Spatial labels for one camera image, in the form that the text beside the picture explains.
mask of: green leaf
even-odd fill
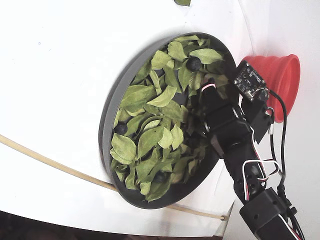
[[[191,36],[181,36],[175,39],[175,41],[178,42],[185,42],[185,41],[197,41],[199,38],[196,35],[191,35]]]
[[[116,111],[115,119],[114,119],[114,122],[113,122],[113,128],[115,128],[118,125],[118,121],[119,121],[119,117],[120,117],[121,111],[122,110],[120,108],[118,108],[118,111]]]
[[[198,50],[201,47],[198,45],[188,45],[186,47],[183,48],[184,54],[188,56],[188,54],[194,50]]]
[[[126,124],[128,130],[126,131],[126,133],[124,134],[124,136],[129,136],[133,133],[135,133],[138,130],[139,125],[145,121],[147,118],[149,118],[151,116],[151,114],[149,113],[145,113],[143,115],[139,115],[136,117],[133,117],[132,119],[130,119],[130,121],[128,121],[128,123]]]
[[[180,105],[173,100],[171,100],[167,106],[161,107],[160,112],[170,119],[179,120],[183,123],[186,122],[185,110],[182,110]]]
[[[198,90],[200,88],[201,82],[204,79],[204,73],[198,71],[194,78],[189,81],[189,87],[192,90]]]
[[[160,115],[161,112],[159,110],[159,108],[157,106],[152,106],[152,105],[144,105],[143,107],[148,113],[152,114],[152,115]]]
[[[189,172],[190,176],[195,175],[195,171],[197,169],[198,162],[199,162],[198,159],[194,159],[188,163],[188,172]]]
[[[139,134],[145,129],[145,126],[150,123],[151,121],[154,121],[154,120],[161,120],[164,116],[150,116],[148,117],[141,125],[141,128],[140,128],[140,131],[139,131]]]
[[[171,129],[171,121],[172,120],[169,117],[164,116],[160,125],[170,130]]]
[[[164,148],[162,150],[162,161],[163,162],[167,159],[168,155],[170,154],[170,151],[171,151],[170,148]]]
[[[119,171],[118,169],[115,170],[116,175],[118,176],[119,180],[123,182],[126,177],[126,173]]]
[[[151,201],[154,201],[154,200],[161,198],[169,190],[170,185],[171,185],[170,177],[168,177],[168,179],[162,183],[152,182],[151,187],[150,187],[150,191],[145,196],[145,200],[147,200],[148,202],[151,202]]]
[[[140,110],[149,100],[154,99],[156,95],[154,86],[129,86],[121,100],[120,108],[134,113]]]
[[[162,69],[167,62],[171,59],[171,56],[163,51],[156,51],[151,60],[151,69]]]
[[[163,70],[165,73],[165,76],[164,76],[165,84],[167,84],[168,86],[171,86],[173,88],[176,88],[176,92],[181,94],[182,93],[181,87],[180,87],[179,82],[176,78],[175,71],[168,66],[165,66],[163,68]]]
[[[139,109],[139,110],[136,111],[136,112],[130,112],[130,111],[126,110],[126,112],[127,112],[131,117],[136,117],[136,116],[138,116],[138,115],[140,115],[140,114],[143,114],[145,111],[146,111],[146,110],[145,110],[144,108],[141,108],[141,109]]]
[[[200,38],[197,42],[198,42],[199,46],[202,46],[206,41],[207,41],[207,39]]]
[[[175,60],[183,62],[187,56],[185,55],[184,48],[181,42],[172,41],[168,45],[168,54]]]
[[[212,64],[213,62],[223,59],[223,57],[216,50],[211,48],[194,50],[190,52],[189,55],[199,58],[202,64]]]
[[[157,162],[156,165],[152,168],[151,172],[144,177],[141,182],[142,183],[148,183],[152,182],[153,179],[155,178],[155,175],[157,172],[159,172],[162,168],[164,168],[168,164],[172,164],[176,159],[174,158],[168,158],[165,161]]]
[[[113,158],[111,161],[111,171],[115,171],[119,165],[120,163]]]
[[[111,145],[116,154],[126,161],[132,161],[136,156],[137,147],[129,137],[114,133]]]
[[[110,155],[113,157],[114,160],[118,161],[121,164],[131,164],[133,160],[125,160],[122,157],[120,157],[113,148],[110,150]]]
[[[186,166],[190,159],[192,159],[192,156],[181,157],[180,160],[174,165],[173,172],[170,176],[173,184],[176,184],[182,180],[185,174]]]
[[[167,165],[165,165],[163,168],[161,168],[162,172],[166,172],[166,173],[172,173],[172,164],[168,163]]]
[[[160,87],[160,83],[159,83],[159,77],[154,70],[151,70],[149,75],[150,75],[150,78],[153,82],[153,85],[155,86],[156,94],[159,95],[162,92],[161,87]]]
[[[149,75],[150,71],[151,71],[151,63],[150,63],[150,60],[147,60],[135,75],[135,78],[131,83],[131,85],[140,83],[143,79],[146,78],[146,76]]]
[[[127,189],[136,190],[135,186],[135,178],[136,178],[136,167],[130,165],[130,174],[126,177],[124,183]]]
[[[147,195],[150,192],[151,182],[140,183],[140,193],[142,195]]]
[[[150,171],[154,168],[158,161],[158,155],[157,155],[157,149],[153,149],[153,152],[151,154],[151,157],[147,160],[141,161],[140,164],[136,167],[136,173],[137,173],[137,181],[138,183],[141,182],[142,179],[144,179]]]
[[[170,131],[173,137],[172,148],[176,150],[180,144],[184,141],[184,133],[182,130],[175,124],[172,130]]]
[[[181,61],[174,61],[174,67],[173,67],[173,70],[179,70],[182,66],[182,62]]]
[[[188,114],[189,114],[188,109],[184,105],[181,105],[182,121],[180,122],[186,123],[188,120]]]
[[[173,69],[175,67],[175,60],[171,59],[170,61],[167,62],[166,66],[168,68]]]
[[[147,125],[145,125],[143,131],[155,128],[156,126],[159,125],[160,122],[161,122],[160,120],[153,120],[149,122]]]
[[[142,133],[138,142],[137,158],[144,156],[151,148],[153,148],[163,137],[164,128],[158,126]]]
[[[178,79],[183,91],[186,90],[189,81],[193,77],[193,73],[186,67],[186,63],[187,61],[182,64],[181,68],[178,71]]]
[[[189,93],[188,93],[188,97],[192,97],[192,96],[195,96],[197,95],[197,90],[192,90],[190,87],[189,87]]]
[[[162,90],[164,90],[167,87],[167,84],[165,83],[165,75],[163,74],[161,77],[159,77],[159,84]]]
[[[174,139],[172,137],[171,132],[166,127],[164,127],[163,128],[163,136],[162,136],[161,140],[158,142],[158,144],[162,148],[167,149],[173,143],[173,140]]]
[[[127,113],[127,111],[125,109],[121,109],[121,113],[119,116],[118,121],[119,122],[127,122],[129,119],[131,118],[131,116]]]
[[[163,93],[161,93],[158,97],[155,99],[147,102],[147,105],[153,105],[159,108],[163,108],[168,105],[168,103],[171,101],[171,99],[175,96],[177,91],[176,87],[167,86]]]

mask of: black cable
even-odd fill
[[[300,236],[301,240],[306,240],[304,233],[302,232],[302,229],[298,223],[298,220],[296,219],[295,215],[291,215],[289,216],[291,223],[292,223],[292,227],[293,229],[298,233],[298,235]]]
[[[282,111],[283,111],[283,128],[282,128],[282,137],[281,137],[281,167],[282,167],[282,176],[280,183],[277,187],[278,195],[284,200],[287,206],[291,205],[290,201],[287,199],[285,194],[285,179],[286,179],[286,163],[285,163],[285,140],[286,140],[286,130],[287,130],[287,109],[284,101],[281,99],[281,97],[276,94],[274,91],[270,90],[270,94],[274,96],[281,104]],[[275,148],[274,148],[274,136],[273,134],[270,135],[270,146],[271,146],[271,154],[272,158],[276,160],[276,154],[275,154]],[[299,237],[301,240],[305,240],[305,236],[302,232],[302,229],[295,217],[294,214],[288,214],[292,227],[295,231],[297,231]]]
[[[282,128],[282,137],[281,137],[281,167],[282,167],[282,176],[279,183],[279,186],[283,186],[286,179],[286,163],[285,163],[285,140],[286,140],[286,130],[287,130],[287,109],[284,101],[281,97],[276,94],[274,91],[270,90],[270,94],[274,96],[281,104],[283,111],[283,128]]]

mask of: circuit board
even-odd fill
[[[236,76],[233,84],[240,90],[243,96],[251,102],[258,91],[266,88],[266,83],[257,71],[246,61],[243,61],[243,67]]]

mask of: round tray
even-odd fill
[[[170,186],[170,189],[161,198],[147,202],[145,196],[138,190],[130,190],[126,188],[124,182],[121,182],[115,172],[111,172],[110,155],[111,140],[113,135],[113,125],[118,111],[120,102],[130,85],[131,81],[145,63],[157,50],[164,45],[173,41],[175,38],[189,35],[197,35],[201,38],[210,39],[210,48],[226,53],[224,60],[226,61],[225,75],[230,79],[236,69],[235,61],[228,48],[217,38],[201,32],[191,32],[176,37],[162,39],[142,51],[135,59],[130,61],[128,66],[122,71],[118,79],[115,81],[110,93],[107,97],[99,126],[99,149],[102,161],[104,163],[107,174],[113,181],[114,186],[118,189],[120,195],[130,204],[143,209],[159,209],[176,203],[190,194],[199,184],[208,176],[219,160],[213,149],[207,148],[205,158],[201,161],[199,168],[194,176],[190,177],[187,183],[176,183]]]

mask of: wire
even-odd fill
[[[302,229],[298,223],[298,220],[296,219],[295,215],[290,215],[289,216],[290,220],[291,220],[291,223],[292,223],[292,226],[293,228],[297,231],[297,233],[299,234],[301,240],[305,240],[305,236],[304,236],[304,233],[302,232]]]
[[[279,186],[283,186],[285,179],[286,179],[286,163],[285,163],[285,140],[286,140],[286,130],[287,130],[287,109],[284,101],[281,97],[276,94],[271,89],[269,90],[270,94],[274,96],[281,104],[282,111],[283,111],[283,128],[282,128],[282,137],[281,137],[281,168],[282,168],[282,176],[279,183]]]
[[[277,161],[273,160],[273,159],[269,159],[269,160],[259,160],[259,159],[253,159],[253,160],[246,160],[243,165],[242,165],[242,177],[243,177],[243,190],[244,190],[244,199],[246,201],[249,201],[250,197],[249,197],[249,190],[248,190],[248,184],[247,184],[247,179],[246,179],[246,174],[245,174],[245,165],[248,163],[274,163],[277,165],[277,168],[275,171],[273,171],[271,174],[269,174],[269,176],[266,176],[265,178],[263,178],[264,181],[268,180],[269,177],[271,177],[272,175],[278,173],[278,171],[280,170],[280,165]]]
[[[294,238],[296,239],[296,240],[301,240],[298,236],[297,236],[297,234],[293,231],[293,229],[286,223],[286,221],[284,220],[284,218],[280,215],[280,214],[278,214],[278,216],[279,216],[279,218],[281,218],[281,220],[283,221],[283,223],[285,224],[285,226],[286,226],[286,228],[289,230],[289,232],[294,236]]]

